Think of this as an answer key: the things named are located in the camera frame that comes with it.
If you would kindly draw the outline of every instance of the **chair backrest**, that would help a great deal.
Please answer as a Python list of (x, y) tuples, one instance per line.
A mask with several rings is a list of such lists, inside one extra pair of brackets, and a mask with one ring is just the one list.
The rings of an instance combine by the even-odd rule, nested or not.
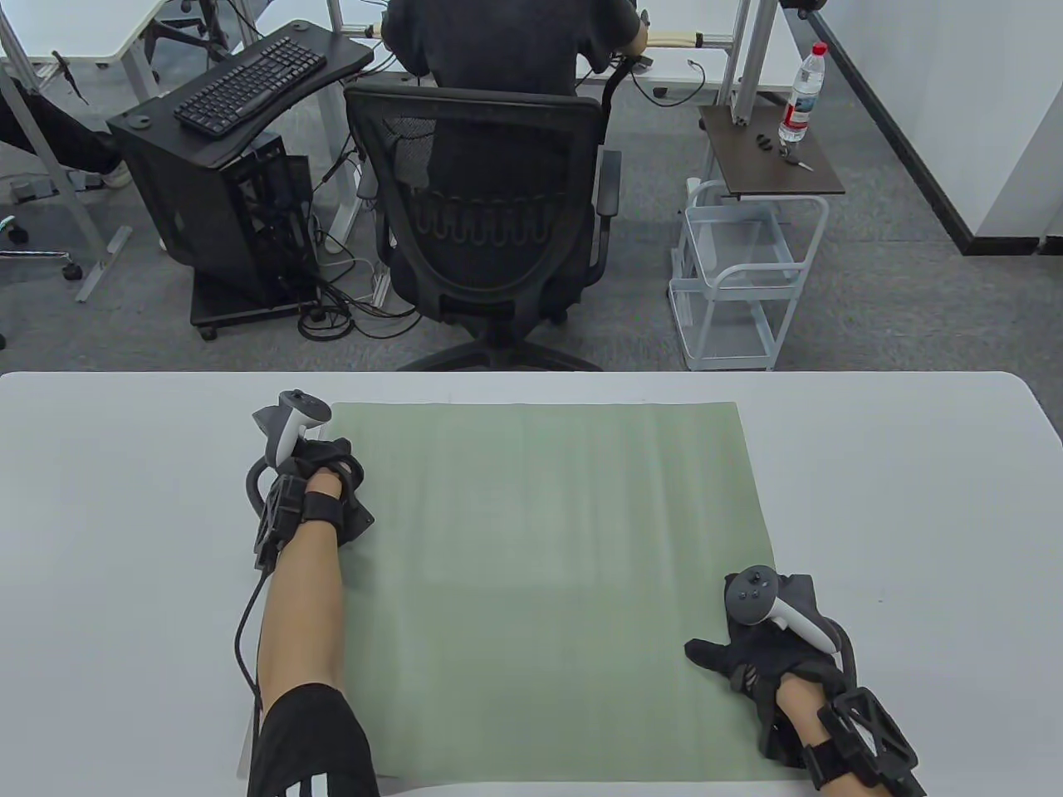
[(345, 97), (418, 309), (535, 326), (543, 286), (593, 233), (601, 105), (366, 82)]

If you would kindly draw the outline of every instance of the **wrist strap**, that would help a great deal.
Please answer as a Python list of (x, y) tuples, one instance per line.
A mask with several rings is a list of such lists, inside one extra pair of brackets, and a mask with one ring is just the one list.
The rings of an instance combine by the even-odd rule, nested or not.
[(815, 747), (806, 745), (802, 756), (805, 759), (805, 768), (812, 779), (812, 785), (817, 792), (830, 781), (853, 771), (832, 739)]
[(336, 529), (336, 539), (343, 536), (343, 503), (324, 493), (307, 492), (303, 496), (303, 515), (301, 523), (307, 521), (324, 521)]

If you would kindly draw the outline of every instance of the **black sleeve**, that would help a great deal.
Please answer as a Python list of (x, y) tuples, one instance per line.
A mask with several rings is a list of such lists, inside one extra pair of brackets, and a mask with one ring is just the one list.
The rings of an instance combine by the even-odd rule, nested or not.
[(306, 683), (281, 696), (251, 753), (248, 797), (379, 797), (369, 741), (343, 695)]
[(590, 18), (579, 52), (591, 69), (603, 72), (612, 54), (639, 35), (641, 21), (630, 0), (590, 0), (588, 6)]
[(425, 78), (428, 62), (424, 55), (416, 4), (417, 0), (391, 0), (384, 12), (381, 35), (407, 72), (416, 78)]

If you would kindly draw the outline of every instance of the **shoe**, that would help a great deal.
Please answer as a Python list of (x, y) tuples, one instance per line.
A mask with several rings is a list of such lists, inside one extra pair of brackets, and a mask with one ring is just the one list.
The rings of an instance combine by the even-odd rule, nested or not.
[(100, 179), (103, 180), (103, 185), (107, 188), (115, 189), (124, 188), (133, 182), (133, 175), (130, 174), (130, 168), (125, 165), (124, 160), (106, 174), (101, 174)]

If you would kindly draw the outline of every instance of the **white vr controller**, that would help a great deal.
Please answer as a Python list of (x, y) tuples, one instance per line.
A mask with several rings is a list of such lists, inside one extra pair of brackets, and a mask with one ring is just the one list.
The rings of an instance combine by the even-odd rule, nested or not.
[(332, 410), (309, 393), (285, 390), (275, 405), (263, 407), (252, 418), (266, 436), (266, 464), (275, 469), (291, 456), (308, 429), (332, 420)]
[(770, 620), (828, 656), (841, 650), (837, 628), (815, 607), (811, 576), (794, 575), (783, 583), (767, 565), (747, 567), (727, 587), (724, 606), (736, 623), (755, 626)]

